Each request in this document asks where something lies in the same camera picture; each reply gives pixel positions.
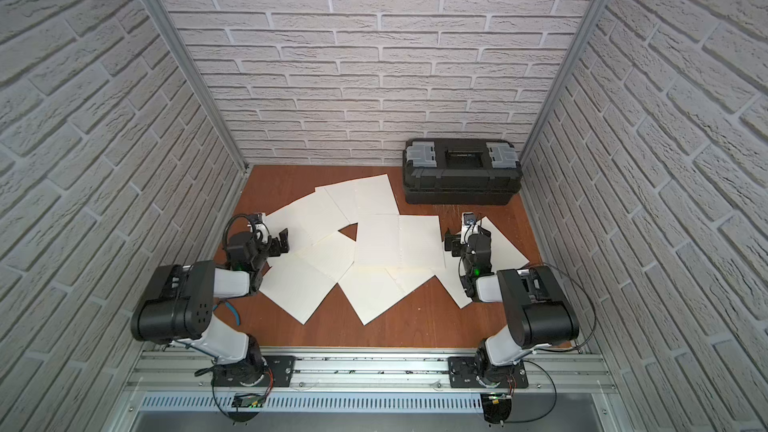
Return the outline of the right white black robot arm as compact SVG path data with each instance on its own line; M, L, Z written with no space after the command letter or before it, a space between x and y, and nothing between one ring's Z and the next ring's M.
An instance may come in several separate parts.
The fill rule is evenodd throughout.
M580 333L576 313L549 267L494 271L491 245L491 233L481 227L444 237L445 250L459 260L457 276L465 295L504 308L506 325L480 343L472 365L486 387L511 379L533 351L574 340Z

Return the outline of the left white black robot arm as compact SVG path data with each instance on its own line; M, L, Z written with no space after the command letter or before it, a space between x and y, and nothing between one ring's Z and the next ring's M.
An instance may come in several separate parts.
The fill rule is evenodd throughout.
M214 312L221 303L256 295L267 259L290 250L288 230L275 238L262 237L265 231L258 226L229 238L228 268L212 260L157 267L133 313L133 337L205 355L212 364L195 375L209 374L215 387L288 386L295 359L265 357L253 336L235 330Z

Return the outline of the black plastic toolbox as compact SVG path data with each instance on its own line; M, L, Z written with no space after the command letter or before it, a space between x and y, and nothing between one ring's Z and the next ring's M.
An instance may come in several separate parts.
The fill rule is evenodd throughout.
M412 139L402 159L409 204L506 205L522 185L517 151L507 141Z

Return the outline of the white ventilation grille strip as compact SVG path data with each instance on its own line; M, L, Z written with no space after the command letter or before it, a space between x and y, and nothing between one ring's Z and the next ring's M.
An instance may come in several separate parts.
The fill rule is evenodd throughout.
M501 397L479 393L333 393L280 392L262 404L252 405L232 394L214 397L197 392L148 392L141 400L142 412L227 413L481 413L483 404L500 403Z

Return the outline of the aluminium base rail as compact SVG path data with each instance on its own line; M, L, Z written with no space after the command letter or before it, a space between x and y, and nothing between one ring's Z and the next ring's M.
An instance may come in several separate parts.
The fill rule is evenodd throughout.
M265 347L278 392L478 392L482 385L467 365L451 365L471 349ZM208 390L210 376L195 373L211 365L204 355L179 347L140 354L127 385L139 390ZM494 390L515 392L615 394L615 385L600 355L539 351L526 357L513 379Z

